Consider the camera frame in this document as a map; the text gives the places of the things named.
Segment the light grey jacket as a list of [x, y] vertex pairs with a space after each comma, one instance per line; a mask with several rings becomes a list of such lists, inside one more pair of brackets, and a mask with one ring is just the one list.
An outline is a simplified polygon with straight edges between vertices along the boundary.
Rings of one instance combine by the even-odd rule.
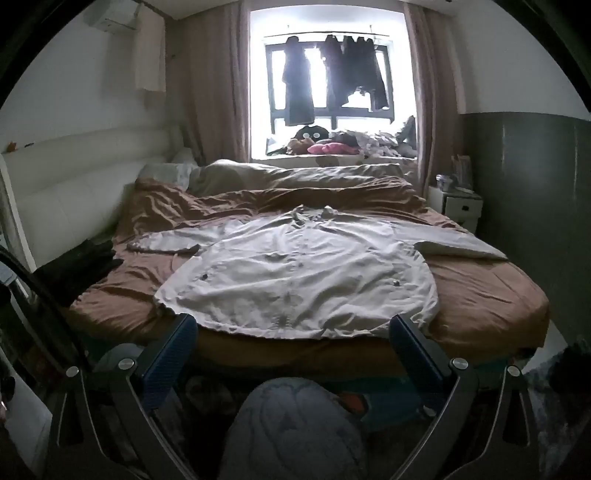
[[155, 293], [161, 307], [217, 332], [280, 340], [383, 337], [394, 316], [425, 326], [440, 309], [427, 254], [502, 258], [469, 233], [305, 206], [149, 233], [129, 248], [186, 255]]

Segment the clothes pile on sill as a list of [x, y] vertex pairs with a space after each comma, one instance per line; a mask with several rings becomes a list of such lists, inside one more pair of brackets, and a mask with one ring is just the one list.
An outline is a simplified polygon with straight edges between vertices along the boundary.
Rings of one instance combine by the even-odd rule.
[[329, 139], [356, 148], [366, 158], [370, 157], [404, 157], [417, 158], [418, 152], [408, 143], [399, 142], [388, 132], [374, 134], [358, 131], [335, 131]]

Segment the grey trousered knee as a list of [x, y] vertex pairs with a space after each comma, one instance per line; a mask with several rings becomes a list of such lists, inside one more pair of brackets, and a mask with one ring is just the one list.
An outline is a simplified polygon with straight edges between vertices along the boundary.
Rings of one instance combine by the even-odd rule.
[[318, 383], [277, 378], [246, 397], [228, 431], [221, 479], [365, 479], [361, 431]]

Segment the white bedside table right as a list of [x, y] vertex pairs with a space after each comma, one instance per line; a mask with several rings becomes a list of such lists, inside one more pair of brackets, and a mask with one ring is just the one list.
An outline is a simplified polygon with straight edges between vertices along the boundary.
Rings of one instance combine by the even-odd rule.
[[430, 186], [427, 197], [428, 205], [457, 224], [475, 234], [482, 214], [483, 199], [476, 194], [460, 190], [445, 192]]

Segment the white padded headboard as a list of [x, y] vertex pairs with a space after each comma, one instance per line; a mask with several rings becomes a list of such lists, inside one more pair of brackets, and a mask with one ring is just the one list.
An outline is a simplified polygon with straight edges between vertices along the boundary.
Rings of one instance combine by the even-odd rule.
[[174, 124], [124, 127], [35, 143], [1, 157], [1, 225], [34, 271], [113, 226], [140, 171], [183, 146]]

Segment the items on right table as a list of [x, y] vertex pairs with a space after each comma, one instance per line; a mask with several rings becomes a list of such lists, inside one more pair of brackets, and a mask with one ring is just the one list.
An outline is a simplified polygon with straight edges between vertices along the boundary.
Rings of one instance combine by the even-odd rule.
[[449, 175], [437, 174], [436, 185], [444, 192], [466, 191], [474, 192], [472, 160], [468, 155], [452, 157], [452, 170]]

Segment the white pillow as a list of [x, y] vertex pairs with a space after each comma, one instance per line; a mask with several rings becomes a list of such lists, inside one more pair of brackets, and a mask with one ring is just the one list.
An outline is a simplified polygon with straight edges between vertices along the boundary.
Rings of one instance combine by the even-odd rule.
[[137, 178], [154, 180], [187, 190], [191, 180], [200, 174], [200, 169], [191, 149], [183, 147], [169, 162], [146, 164]]

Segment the beige duvet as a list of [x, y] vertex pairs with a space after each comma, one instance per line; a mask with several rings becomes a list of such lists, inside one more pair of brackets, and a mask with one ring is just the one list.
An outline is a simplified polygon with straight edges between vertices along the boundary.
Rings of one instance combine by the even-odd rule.
[[386, 163], [280, 168], [222, 159], [195, 169], [190, 174], [187, 192], [207, 197], [242, 190], [349, 188], [390, 178], [417, 186], [416, 161], [399, 157]]

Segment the pink plush toy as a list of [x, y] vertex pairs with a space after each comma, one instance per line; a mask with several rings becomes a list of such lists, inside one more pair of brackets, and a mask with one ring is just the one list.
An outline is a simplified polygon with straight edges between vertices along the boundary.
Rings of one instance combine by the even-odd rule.
[[341, 142], [315, 143], [308, 147], [308, 154], [312, 155], [358, 155], [359, 148]]

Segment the black plush toy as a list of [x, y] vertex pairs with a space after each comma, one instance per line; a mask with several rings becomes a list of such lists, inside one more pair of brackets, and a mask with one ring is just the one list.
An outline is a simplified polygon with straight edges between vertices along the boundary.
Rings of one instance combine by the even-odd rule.
[[318, 142], [320, 140], [329, 139], [329, 131], [322, 126], [318, 125], [306, 125], [297, 130], [294, 134], [294, 138], [300, 141], [305, 139], [311, 140], [312, 142]]

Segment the dark hanging garment left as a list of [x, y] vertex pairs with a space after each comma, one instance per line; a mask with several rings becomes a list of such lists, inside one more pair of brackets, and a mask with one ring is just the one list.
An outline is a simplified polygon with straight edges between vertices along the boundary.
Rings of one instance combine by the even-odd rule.
[[315, 106], [311, 93], [310, 62], [297, 36], [290, 36], [284, 44], [286, 62], [283, 83], [286, 85], [284, 121], [287, 126], [308, 125], [315, 122]]

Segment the right beige curtain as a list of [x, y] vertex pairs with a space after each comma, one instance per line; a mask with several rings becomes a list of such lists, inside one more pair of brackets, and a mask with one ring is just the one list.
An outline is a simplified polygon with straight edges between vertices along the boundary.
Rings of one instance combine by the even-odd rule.
[[413, 3], [404, 5], [404, 16], [417, 107], [419, 191], [426, 195], [438, 174], [453, 171], [459, 121], [455, 53], [448, 16]]

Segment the beige curtain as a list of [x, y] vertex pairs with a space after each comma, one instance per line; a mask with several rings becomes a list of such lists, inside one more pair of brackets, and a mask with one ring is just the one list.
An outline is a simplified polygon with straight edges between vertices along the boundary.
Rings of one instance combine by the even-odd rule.
[[249, 16], [236, 1], [180, 25], [187, 133], [205, 164], [250, 161]]
[[438, 174], [453, 171], [459, 121], [455, 53], [448, 16], [413, 3], [404, 5], [404, 16], [417, 107], [419, 191], [426, 195]]

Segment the dark hanging garments right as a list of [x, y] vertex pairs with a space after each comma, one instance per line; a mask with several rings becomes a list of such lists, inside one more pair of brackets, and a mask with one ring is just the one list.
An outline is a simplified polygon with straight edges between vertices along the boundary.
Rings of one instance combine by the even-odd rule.
[[345, 36], [339, 42], [328, 35], [321, 44], [322, 59], [327, 75], [327, 105], [340, 108], [356, 92], [370, 95], [370, 111], [389, 107], [386, 85], [372, 39]]

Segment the left beige curtain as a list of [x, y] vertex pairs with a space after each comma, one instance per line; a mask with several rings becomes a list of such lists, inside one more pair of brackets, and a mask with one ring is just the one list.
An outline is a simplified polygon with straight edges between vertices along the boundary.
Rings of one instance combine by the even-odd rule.
[[250, 161], [249, 16], [236, 1], [180, 25], [187, 133], [205, 164]]

